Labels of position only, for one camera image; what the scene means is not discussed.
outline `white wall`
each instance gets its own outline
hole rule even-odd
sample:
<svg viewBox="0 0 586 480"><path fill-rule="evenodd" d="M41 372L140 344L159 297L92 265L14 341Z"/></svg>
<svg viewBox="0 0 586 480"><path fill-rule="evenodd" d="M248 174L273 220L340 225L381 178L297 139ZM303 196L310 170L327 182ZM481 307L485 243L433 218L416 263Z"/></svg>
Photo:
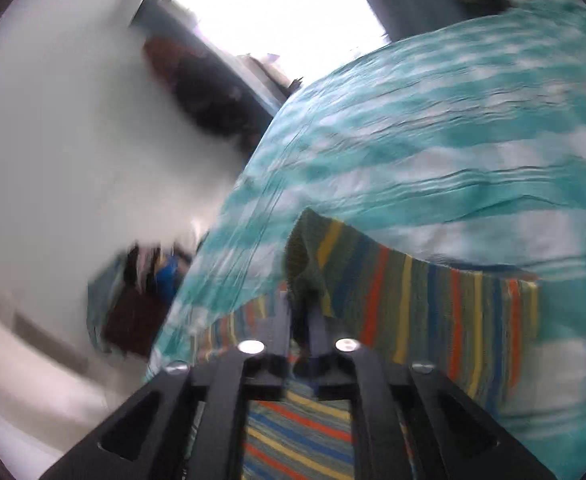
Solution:
<svg viewBox="0 0 586 480"><path fill-rule="evenodd" d="M15 0L0 20L0 291L87 354L90 276L210 223L242 167L151 79L118 1Z"/></svg>

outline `yellow stripe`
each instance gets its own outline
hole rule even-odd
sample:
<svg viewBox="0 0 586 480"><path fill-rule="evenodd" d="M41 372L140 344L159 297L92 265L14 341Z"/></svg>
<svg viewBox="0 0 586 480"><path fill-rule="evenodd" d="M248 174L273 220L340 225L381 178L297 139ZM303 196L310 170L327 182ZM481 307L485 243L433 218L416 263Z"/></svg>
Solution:
<svg viewBox="0 0 586 480"><path fill-rule="evenodd" d="M264 309L264 296L258 296L257 307L260 309L260 315L262 316L262 319L264 319L266 317L266 311Z"/></svg>
<svg viewBox="0 0 586 480"><path fill-rule="evenodd" d="M235 337L235 316L231 314L228 320L228 328L231 336L231 343L237 345L237 338Z"/></svg>
<svg viewBox="0 0 586 480"><path fill-rule="evenodd" d="M529 283L531 287L531 334L533 337L538 335L538 286L535 283Z"/></svg>
<svg viewBox="0 0 586 480"><path fill-rule="evenodd" d="M333 311L331 310L331 297L328 292L322 296L322 314L326 317L333 317Z"/></svg>
<svg viewBox="0 0 586 480"><path fill-rule="evenodd" d="M331 478L335 478L336 480L352 480L352 478L353 478L352 476L338 473L337 471L335 471L334 469L331 469L330 467L324 466L322 464L318 464L317 462L315 462L315 461L313 461L303 455L296 453L295 451L289 449L288 447L284 447L279 442L276 442L272 438L269 438L268 436L260 433L259 431L255 430L254 428L251 428L250 426L248 426L246 428L246 433L248 433L250 436L255 437L257 440L260 440L261 442L265 443L267 446L272 447L275 451L279 451L283 455L286 455L289 458L292 458L293 460L300 462L301 464L307 466L309 469L313 469L314 471L317 471L318 473L321 473L326 476L330 476Z"/></svg>
<svg viewBox="0 0 586 480"><path fill-rule="evenodd" d="M340 237L341 230L342 222L331 220L331 225L329 225L329 229L326 232L326 235L324 235L324 240L322 240L317 249L317 263L320 265L320 270L324 268L329 260L329 256L331 256L337 238Z"/></svg>
<svg viewBox="0 0 586 480"><path fill-rule="evenodd" d="M298 394L294 394L293 392L287 392L287 399L291 402L295 402L296 404L306 406L311 410L326 413L326 415L331 415L335 418L341 418L342 420L346 420L347 422L351 421L351 413L345 412L344 410L338 410L337 408L332 408L331 406L325 406L324 404L315 402L311 399L306 399L302 396L299 396Z"/></svg>
<svg viewBox="0 0 586 480"><path fill-rule="evenodd" d="M400 316L397 322L397 340L395 342L395 355L393 361L404 363L409 348L409 314L411 306L411 267L413 258L406 255L404 269L402 270L402 297L400 298Z"/></svg>
<svg viewBox="0 0 586 480"><path fill-rule="evenodd" d="M474 399L478 394L480 384L480 373L482 372L482 361L484 357L482 343L482 272L475 275L475 304L473 309L473 375L468 385L467 394Z"/></svg>

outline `metal screw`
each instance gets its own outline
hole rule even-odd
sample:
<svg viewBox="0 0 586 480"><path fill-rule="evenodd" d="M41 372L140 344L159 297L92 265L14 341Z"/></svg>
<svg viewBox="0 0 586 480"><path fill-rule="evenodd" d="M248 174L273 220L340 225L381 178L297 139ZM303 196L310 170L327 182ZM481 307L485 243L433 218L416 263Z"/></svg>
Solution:
<svg viewBox="0 0 586 480"><path fill-rule="evenodd" d="M338 339L335 342L335 347L340 352L353 352L354 350L357 350L360 347L360 342L357 339L351 339L346 337L344 339Z"/></svg>
<svg viewBox="0 0 586 480"><path fill-rule="evenodd" d="M419 374L430 374L433 371L433 368L435 368L435 365L433 363L430 363L428 361L418 361L415 362L411 365L411 368L413 368L414 372L418 372Z"/></svg>
<svg viewBox="0 0 586 480"><path fill-rule="evenodd" d="M189 364L184 361L172 361L164 367L171 375L183 374L189 371Z"/></svg>
<svg viewBox="0 0 586 480"><path fill-rule="evenodd" d="M264 350L264 348L264 343L262 341L258 341L257 339L246 339L237 346L237 349L240 352L251 355L259 354Z"/></svg>

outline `multicolored striped rug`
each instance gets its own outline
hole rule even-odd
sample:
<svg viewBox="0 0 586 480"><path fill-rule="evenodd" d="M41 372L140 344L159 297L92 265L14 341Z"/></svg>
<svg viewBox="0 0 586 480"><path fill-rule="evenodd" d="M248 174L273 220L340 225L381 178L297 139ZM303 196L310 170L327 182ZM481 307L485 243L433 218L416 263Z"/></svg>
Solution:
<svg viewBox="0 0 586 480"><path fill-rule="evenodd" d="M535 283L422 262L310 209L285 254L293 295L319 291L324 314L342 319L382 359L432 361L492 413L518 380L538 325ZM197 359L250 337L257 320L273 316L286 288L249 301L193 338ZM296 353L294 346L293 359ZM283 402L251 403L245 451L245 478L352 478L348 403L317 402L307 384L290 380Z"/></svg>

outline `teal and white fabric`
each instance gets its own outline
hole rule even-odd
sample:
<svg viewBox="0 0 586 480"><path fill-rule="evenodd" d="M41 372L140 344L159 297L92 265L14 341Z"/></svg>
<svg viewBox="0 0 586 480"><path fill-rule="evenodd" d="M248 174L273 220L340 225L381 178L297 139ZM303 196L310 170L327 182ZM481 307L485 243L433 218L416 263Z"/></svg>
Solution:
<svg viewBox="0 0 586 480"><path fill-rule="evenodd" d="M187 275L150 372L269 290L299 213L420 259L537 273L540 336L500 422L586 469L586 7L531 0L391 44L276 116Z"/></svg>

